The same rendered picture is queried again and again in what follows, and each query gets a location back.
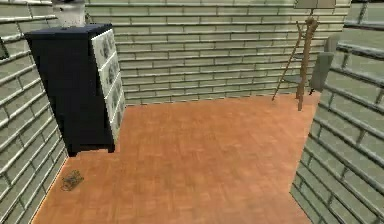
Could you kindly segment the white object on chest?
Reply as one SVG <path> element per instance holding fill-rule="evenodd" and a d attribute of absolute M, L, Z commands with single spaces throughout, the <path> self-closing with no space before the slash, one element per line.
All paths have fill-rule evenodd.
<path fill-rule="evenodd" d="M 62 27 L 83 27 L 85 0 L 51 0 L 55 16 Z"/>

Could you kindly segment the black chest of drawers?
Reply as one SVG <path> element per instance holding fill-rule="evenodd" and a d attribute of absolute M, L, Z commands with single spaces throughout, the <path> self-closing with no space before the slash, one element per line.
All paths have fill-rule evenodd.
<path fill-rule="evenodd" d="M 25 34 L 68 155 L 106 149 L 119 137 L 125 96 L 110 24 Z"/>

